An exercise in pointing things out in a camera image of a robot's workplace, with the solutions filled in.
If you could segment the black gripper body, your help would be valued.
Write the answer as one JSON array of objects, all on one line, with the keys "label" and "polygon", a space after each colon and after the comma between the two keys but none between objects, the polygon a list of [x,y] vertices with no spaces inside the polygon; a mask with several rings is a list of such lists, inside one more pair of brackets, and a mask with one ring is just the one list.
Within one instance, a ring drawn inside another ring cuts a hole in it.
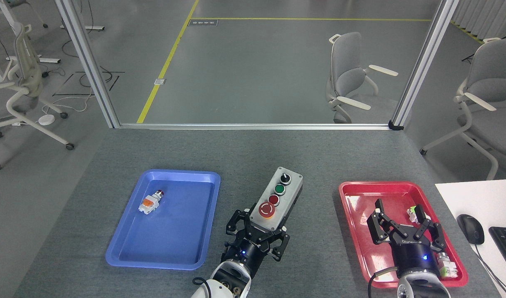
[{"label": "black gripper body", "polygon": [[399,279],[412,272],[429,272],[435,275],[439,273],[430,241],[426,237],[422,237],[419,241],[401,237],[392,238],[391,249]]},{"label": "black gripper body", "polygon": [[234,242],[225,243],[223,260],[243,265],[253,279],[270,249],[270,244],[275,240],[274,233],[238,231],[235,234],[226,234],[234,235],[236,239]]}]

